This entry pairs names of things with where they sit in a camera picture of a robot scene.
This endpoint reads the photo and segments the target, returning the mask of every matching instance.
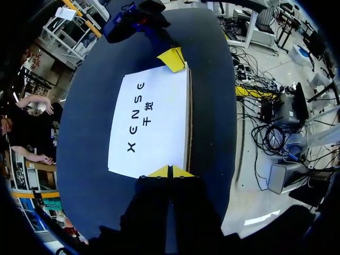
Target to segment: floor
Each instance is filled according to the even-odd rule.
[[[166,5],[167,10],[187,7],[198,7],[199,3],[183,4],[182,2],[170,2]],[[285,48],[291,49],[293,44],[302,45],[302,36],[297,32],[293,32],[291,37],[286,43]],[[269,72],[277,82],[290,86],[293,83],[300,82],[302,84],[306,98],[310,98],[313,95],[313,90],[308,85],[308,80],[314,77],[314,74],[310,67],[300,66],[296,64],[285,52],[278,52],[278,56],[273,53],[272,50],[268,50],[264,47],[251,44],[248,49],[244,49],[248,54],[251,54],[258,63],[258,69],[260,72]],[[316,61],[316,72],[320,72],[322,63]],[[62,93],[66,90],[66,86],[63,86]],[[66,98],[67,91],[59,98],[64,100]],[[309,104],[311,110],[320,106]],[[237,105],[238,113],[241,113],[241,105]],[[331,123],[334,120],[335,114],[329,114],[321,118],[321,121]],[[242,120],[237,121],[237,130],[242,130]],[[321,123],[313,124],[313,131],[321,131],[328,129],[329,127]],[[241,139],[242,132],[237,134],[237,148],[236,148],[236,160],[235,160],[235,174],[230,191],[230,201],[227,213],[224,217],[222,224],[222,231],[225,235],[232,233],[238,233],[240,237],[248,236],[259,229],[265,227],[291,205],[301,205],[302,203],[290,198],[288,193],[277,195],[269,190],[260,191],[259,188],[240,189],[238,187],[239,166],[242,164],[240,161],[241,155]],[[325,148],[315,147],[313,149],[313,156],[322,156],[327,153]],[[318,163],[318,167],[322,167],[329,161],[329,157],[325,157]],[[254,178],[254,174],[249,174],[249,178]]]

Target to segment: hand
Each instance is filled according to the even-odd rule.
[[[45,105],[46,105],[46,112],[49,114],[49,115],[53,115],[53,107],[51,105],[51,100],[49,100],[48,98],[46,99],[46,102],[45,102]]]
[[[53,159],[52,159],[52,158],[49,158],[49,157],[47,157],[47,156],[45,156],[45,155],[42,155],[42,156],[41,156],[41,161],[44,162],[44,163],[47,164],[47,165],[53,164]]]
[[[7,122],[7,120],[5,118],[1,119],[1,130],[2,130],[2,135],[6,135],[7,132],[9,131],[10,126],[9,123]]]

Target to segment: letter x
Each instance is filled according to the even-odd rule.
[[[129,150],[132,150],[132,151],[134,152],[133,146],[135,146],[135,145],[136,145],[136,143],[134,143],[134,144],[130,144],[130,143],[128,142],[128,144],[130,145],[130,148],[129,148],[127,151],[129,151]]]

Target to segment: chair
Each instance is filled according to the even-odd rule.
[[[313,31],[313,33],[310,36],[308,36],[307,33],[304,33],[303,36],[304,36],[303,42],[306,44],[307,49],[309,50],[307,51],[307,53],[312,63],[312,70],[314,72],[315,63],[311,57],[311,54],[314,57],[316,57],[317,60],[321,60],[326,49],[326,43],[323,37],[316,31]]]

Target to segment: equipment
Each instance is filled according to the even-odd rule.
[[[276,194],[286,193],[301,185],[297,182],[308,170],[298,163],[273,164],[270,170],[268,189]]]
[[[126,40],[136,32],[144,32],[161,59],[173,72],[185,68],[181,48],[165,28],[171,24],[161,12],[165,9],[160,0],[144,0],[139,4],[122,6],[122,11],[104,26],[104,36],[111,44]]]
[[[276,125],[302,125],[309,116],[301,84],[298,83],[294,94],[281,94],[274,103]]]

